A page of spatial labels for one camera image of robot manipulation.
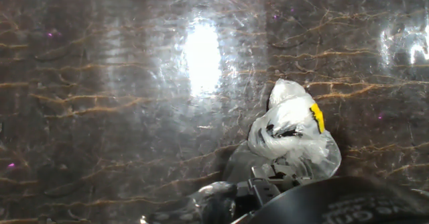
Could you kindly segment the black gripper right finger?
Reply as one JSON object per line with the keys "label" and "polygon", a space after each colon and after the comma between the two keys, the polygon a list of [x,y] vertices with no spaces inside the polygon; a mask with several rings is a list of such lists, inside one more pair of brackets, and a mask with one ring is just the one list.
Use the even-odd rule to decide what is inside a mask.
{"label": "black gripper right finger", "polygon": [[298,178],[294,173],[277,172],[276,173],[276,184],[280,187],[295,187],[302,184],[302,180]]}

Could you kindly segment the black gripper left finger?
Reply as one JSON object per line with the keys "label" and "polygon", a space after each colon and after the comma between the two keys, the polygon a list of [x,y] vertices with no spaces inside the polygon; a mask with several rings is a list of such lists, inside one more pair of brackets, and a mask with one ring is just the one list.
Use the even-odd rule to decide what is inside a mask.
{"label": "black gripper left finger", "polygon": [[234,218],[252,215],[278,196],[280,191],[272,184],[262,167],[251,168],[251,177],[237,183]]}

